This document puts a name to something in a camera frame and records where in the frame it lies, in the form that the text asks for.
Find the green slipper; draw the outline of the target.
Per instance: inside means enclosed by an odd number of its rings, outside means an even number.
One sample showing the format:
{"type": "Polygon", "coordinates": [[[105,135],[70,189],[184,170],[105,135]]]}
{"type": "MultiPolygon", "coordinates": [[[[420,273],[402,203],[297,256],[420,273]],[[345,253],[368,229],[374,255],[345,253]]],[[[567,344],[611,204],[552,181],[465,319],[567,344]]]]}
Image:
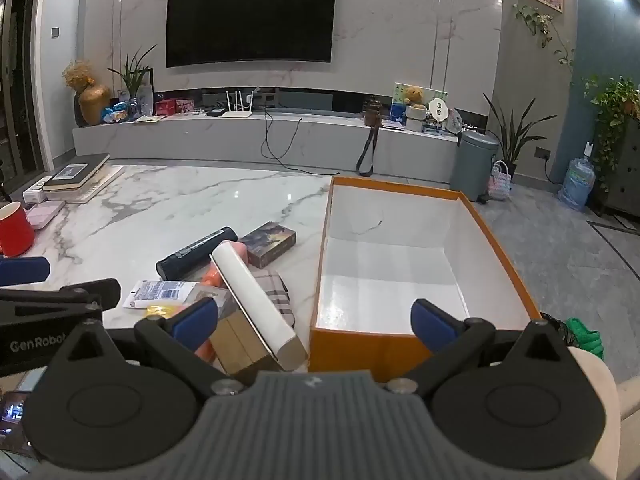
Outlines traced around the green slipper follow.
{"type": "Polygon", "coordinates": [[[565,322],[568,333],[568,345],[584,350],[604,360],[604,345],[601,334],[590,330],[579,318],[568,318],[565,322]]]}

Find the white blue packet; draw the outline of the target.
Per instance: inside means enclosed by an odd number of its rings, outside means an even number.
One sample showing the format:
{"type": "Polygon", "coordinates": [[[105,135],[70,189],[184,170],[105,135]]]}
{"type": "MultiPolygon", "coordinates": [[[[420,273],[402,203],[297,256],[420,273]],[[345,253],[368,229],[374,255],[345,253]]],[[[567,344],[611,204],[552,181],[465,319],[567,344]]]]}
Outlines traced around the white blue packet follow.
{"type": "Polygon", "coordinates": [[[137,281],[122,300],[125,309],[144,310],[148,307],[178,307],[194,292],[195,282],[137,281]]]}

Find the grey tv console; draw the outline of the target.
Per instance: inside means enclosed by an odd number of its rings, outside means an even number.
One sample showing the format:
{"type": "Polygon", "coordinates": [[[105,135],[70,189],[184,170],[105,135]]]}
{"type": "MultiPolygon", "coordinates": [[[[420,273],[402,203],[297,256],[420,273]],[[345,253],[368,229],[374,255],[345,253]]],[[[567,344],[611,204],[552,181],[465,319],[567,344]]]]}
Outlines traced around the grey tv console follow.
{"type": "MultiPolygon", "coordinates": [[[[199,160],[351,172],[368,133],[359,117],[267,110],[243,119],[175,115],[152,124],[76,128],[73,139],[78,155],[107,153],[114,159],[199,160]]],[[[374,172],[446,184],[456,149],[453,136],[382,128],[374,172]]]]}

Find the pink woven basket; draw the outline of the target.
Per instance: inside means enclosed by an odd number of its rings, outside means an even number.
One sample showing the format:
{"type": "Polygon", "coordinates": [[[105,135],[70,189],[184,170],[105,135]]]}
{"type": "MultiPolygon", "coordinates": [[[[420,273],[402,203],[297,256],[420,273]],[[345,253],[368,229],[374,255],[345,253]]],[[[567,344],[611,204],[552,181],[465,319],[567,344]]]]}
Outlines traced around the pink woven basket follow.
{"type": "Polygon", "coordinates": [[[508,165],[503,160],[496,160],[488,181],[489,197],[492,200],[507,200],[511,193],[511,180],[508,165]]]}

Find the blue water jug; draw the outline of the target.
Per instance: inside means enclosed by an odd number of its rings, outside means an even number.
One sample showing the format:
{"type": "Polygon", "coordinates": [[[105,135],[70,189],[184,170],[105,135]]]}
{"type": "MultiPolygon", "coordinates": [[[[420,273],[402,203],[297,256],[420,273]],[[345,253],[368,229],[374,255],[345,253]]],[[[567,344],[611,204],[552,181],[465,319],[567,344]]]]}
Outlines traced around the blue water jug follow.
{"type": "Polygon", "coordinates": [[[591,161],[592,149],[593,144],[587,142],[582,156],[570,162],[558,193],[559,201],[574,210],[581,211],[585,208],[596,182],[596,173],[591,161]]]}

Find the brown cardboard small box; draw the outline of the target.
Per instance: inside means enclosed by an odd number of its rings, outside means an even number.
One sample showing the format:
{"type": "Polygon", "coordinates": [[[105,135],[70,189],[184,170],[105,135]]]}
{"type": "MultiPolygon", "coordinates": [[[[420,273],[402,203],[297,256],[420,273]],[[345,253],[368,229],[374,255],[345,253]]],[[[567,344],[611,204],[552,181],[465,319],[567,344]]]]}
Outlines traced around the brown cardboard small box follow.
{"type": "Polygon", "coordinates": [[[224,372],[243,385],[254,384],[259,372],[280,370],[240,309],[220,320],[209,340],[224,372]]]}

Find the grey pedal trash bin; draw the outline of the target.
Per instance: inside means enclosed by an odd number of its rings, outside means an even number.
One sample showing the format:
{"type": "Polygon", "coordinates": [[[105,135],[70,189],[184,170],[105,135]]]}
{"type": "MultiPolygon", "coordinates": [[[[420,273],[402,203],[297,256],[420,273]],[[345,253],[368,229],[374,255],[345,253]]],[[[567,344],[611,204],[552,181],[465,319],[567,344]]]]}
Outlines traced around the grey pedal trash bin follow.
{"type": "Polygon", "coordinates": [[[450,190],[463,193],[470,202],[477,202],[487,193],[491,166],[499,149],[492,136],[476,131],[463,131],[458,136],[450,190]]]}

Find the black bin bag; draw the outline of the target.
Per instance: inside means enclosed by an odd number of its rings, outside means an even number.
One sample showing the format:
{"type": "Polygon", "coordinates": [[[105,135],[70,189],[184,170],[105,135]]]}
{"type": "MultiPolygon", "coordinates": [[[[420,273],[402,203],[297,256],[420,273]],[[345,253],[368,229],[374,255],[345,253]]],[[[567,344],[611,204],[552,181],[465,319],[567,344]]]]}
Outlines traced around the black bin bag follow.
{"type": "Polygon", "coordinates": [[[542,312],[541,317],[546,321],[555,331],[559,334],[564,344],[567,347],[578,347],[578,342],[574,332],[568,327],[567,322],[561,321],[554,316],[542,312]]]}

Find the gold vase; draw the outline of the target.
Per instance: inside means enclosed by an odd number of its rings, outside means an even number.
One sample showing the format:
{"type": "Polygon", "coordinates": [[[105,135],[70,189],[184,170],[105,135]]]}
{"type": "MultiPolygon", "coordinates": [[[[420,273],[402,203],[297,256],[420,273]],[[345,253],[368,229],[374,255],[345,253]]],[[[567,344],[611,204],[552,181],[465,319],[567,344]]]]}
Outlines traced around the gold vase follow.
{"type": "Polygon", "coordinates": [[[110,106],[111,92],[104,84],[89,84],[81,92],[78,103],[82,117],[89,126],[99,125],[104,108],[110,106]]]}

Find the black television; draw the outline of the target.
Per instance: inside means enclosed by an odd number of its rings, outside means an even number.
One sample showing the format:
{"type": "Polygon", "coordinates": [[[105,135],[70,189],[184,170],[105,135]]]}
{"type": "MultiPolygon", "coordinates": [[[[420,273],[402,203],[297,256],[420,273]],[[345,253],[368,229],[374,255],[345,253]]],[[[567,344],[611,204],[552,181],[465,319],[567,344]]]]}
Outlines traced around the black television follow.
{"type": "Polygon", "coordinates": [[[167,0],[169,67],[332,60],[335,0],[167,0]]]}

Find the illustrated card box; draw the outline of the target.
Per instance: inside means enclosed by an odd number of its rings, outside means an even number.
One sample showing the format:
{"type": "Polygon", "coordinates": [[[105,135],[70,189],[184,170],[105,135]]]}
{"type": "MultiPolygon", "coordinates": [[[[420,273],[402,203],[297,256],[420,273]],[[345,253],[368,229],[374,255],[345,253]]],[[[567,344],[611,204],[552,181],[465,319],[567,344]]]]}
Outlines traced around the illustrated card box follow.
{"type": "Polygon", "coordinates": [[[268,221],[239,239],[246,247],[248,263],[263,269],[296,244],[296,232],[268,221]]]}

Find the dark blue spray can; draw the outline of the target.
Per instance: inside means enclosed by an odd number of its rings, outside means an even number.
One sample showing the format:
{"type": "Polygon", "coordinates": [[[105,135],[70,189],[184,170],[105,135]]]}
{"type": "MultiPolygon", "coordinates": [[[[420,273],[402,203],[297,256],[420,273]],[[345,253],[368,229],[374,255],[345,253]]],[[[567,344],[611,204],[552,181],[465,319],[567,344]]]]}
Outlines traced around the dark blue spray can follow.
{"type": "Polygon", "coordinates": [[[209,260],[209,255],[222,242],[236,242],[236,234],[230,226],[210,233],[196,242],[183,247],[178,252],[173,252],[166,258],[157,261],[155,269],[157,274],[165,281],[178,281],[189,276],[194,270],[204,266],[209,260]]]}

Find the stacked books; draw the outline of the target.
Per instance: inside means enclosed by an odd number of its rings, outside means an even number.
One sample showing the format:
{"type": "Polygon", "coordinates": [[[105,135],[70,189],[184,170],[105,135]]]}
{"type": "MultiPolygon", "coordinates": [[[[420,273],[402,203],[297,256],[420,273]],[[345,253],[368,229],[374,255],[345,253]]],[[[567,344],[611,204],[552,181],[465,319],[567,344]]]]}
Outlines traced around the stacked books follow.
{"type": "Polygon", "coordinates": [[[124,171],[106,153],[76,156],[43,185],[46,200],[85,204],[124,171]]]}

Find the dark grey cabinet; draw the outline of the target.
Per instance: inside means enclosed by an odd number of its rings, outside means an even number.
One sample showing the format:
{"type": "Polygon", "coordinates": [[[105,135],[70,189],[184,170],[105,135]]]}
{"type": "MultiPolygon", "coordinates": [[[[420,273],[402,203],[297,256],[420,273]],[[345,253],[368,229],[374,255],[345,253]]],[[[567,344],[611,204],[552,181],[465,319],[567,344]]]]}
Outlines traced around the dark grey cabinet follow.
{"type": "Polygon", "coordinates": [[[640,136],[637,119],[627,120],[626,131],[618,150],[618,164],[608,177],[604,206],[638,217],[640,208],[640,136]]]}

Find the plaid fabric case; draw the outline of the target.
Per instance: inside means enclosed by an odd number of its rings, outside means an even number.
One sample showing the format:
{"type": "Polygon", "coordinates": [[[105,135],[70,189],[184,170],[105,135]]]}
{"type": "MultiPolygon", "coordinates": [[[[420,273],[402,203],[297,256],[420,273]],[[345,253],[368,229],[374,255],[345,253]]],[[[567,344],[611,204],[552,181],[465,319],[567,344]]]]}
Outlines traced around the plaid fabric case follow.
{"type": "Polygon", "coordinates": [[[250,291],[243,306],[258,330],[274,320],[276,311],[288,326],[294,328],[295,315],[291,306],[290,292],[281,275],[274,271],[259,270],[253,271],[252,277],[250,291]]]}

